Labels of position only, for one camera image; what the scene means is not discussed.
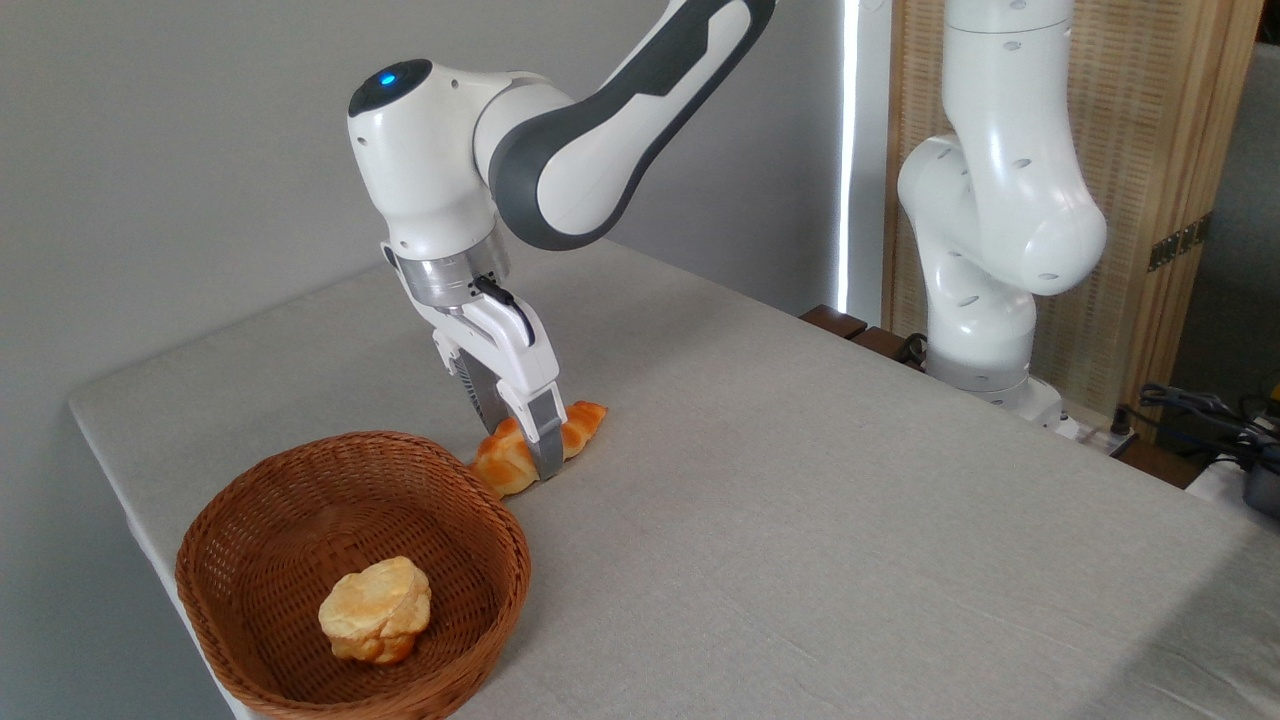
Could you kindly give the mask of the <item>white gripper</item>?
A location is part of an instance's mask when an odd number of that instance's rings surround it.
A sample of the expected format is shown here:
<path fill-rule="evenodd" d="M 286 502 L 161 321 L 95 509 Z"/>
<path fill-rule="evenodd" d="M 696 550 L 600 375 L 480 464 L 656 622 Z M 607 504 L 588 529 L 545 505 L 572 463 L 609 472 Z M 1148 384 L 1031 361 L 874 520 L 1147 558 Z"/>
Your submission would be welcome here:
<path fill-rule="evenodd" d="M 509 416 L 518 424 L 538 480 L 564 465 L 564 404 L 559 364 L 536 313 L 524 300 L 513 307 L 485 297 L 447 313 L 411 301 L 434 327 L 433 342 L 445 369 L 465 387 L 488 434 Z"/>

